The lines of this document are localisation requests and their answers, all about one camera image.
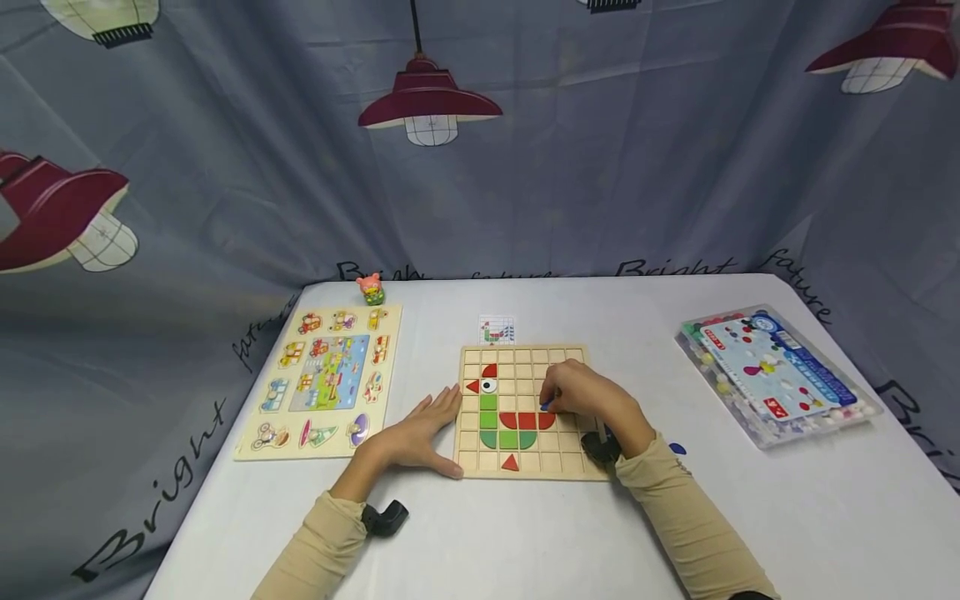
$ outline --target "toy pig figure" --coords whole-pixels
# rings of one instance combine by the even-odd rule
[[[379,306],[387,299],[383,293],[383,284],[380,283],[380,273],[374,273],[369,277],[358,277],[357,283],[360,284],[360,291],[363,292],[363,299],[367,301],[367,306]]]

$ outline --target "wooden puzzle board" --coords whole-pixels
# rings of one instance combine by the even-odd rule
[[[400,306],[298,312],[267,361],[237,461],[352,456],[383,429]]]
[[[475,346],[463,348],[454,460],[464,476],[482,479],[608,481],[580,447],[596,420],[540,409],[547,367],[575,358],[583,346]]]

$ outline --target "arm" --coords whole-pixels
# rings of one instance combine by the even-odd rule
[[[618,428],[627,431],[614,435],[627,442],[616,475],[650,518],[690,598],[730,600],[755,591],[779,600],[754,555],[662,436],[645,437],[644,446],[641,423],[626,420]]]
[[[330,597],[340,584],[367,538],[360,518],[387,466],[374,438],[357,449],[333,488],[317,498],[252,600],[319,600]]]
[[[650,518],[692,600],[780,599],[743,540],[623,388],[568,360],[547,371],[540,401],[551,412],[596,417],[611,429],[622,452],[616,474]]]
[[[387,467],[427,467],[447,477],[462,477],[460,466],[437,454],[431,444],[437,432],[456,418],[460,403],[458,386],[444,388],[436,401],[427,396],[406,419],[362,444],[329,492],[317,499],[251,600],[329,598],[367,538],[363,509]]]

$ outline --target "table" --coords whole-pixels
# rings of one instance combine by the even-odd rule
[[[588,345],[592,365],[688,450],[684,463],[784,598],[946,598],[960,565],[960,500],[889,412],[833,437],[761,452],[673,341],[680,322],[771,304],[870,390],[791,288],[773,276],[385,283],[403,305],[387,422],[458,376],[477,316],[516,317],[517,342]],[[307,288],[298,310],[360,301],[354,283]],[[264,375],[253,389],[263,389]],[[245,408],[147,593],[246,600],[343,460],[235,463]],[[453,428],[439,438],[453,452]],[[636,504],[616,485],[451,482],[388,475],[371,503],[409,520],[374,540],[336,594],[353,598],[682,599]]]

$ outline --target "plastic box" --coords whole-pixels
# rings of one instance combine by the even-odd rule
[[[676,340],[761,450],[883,412],[765,304],[687,321]]]

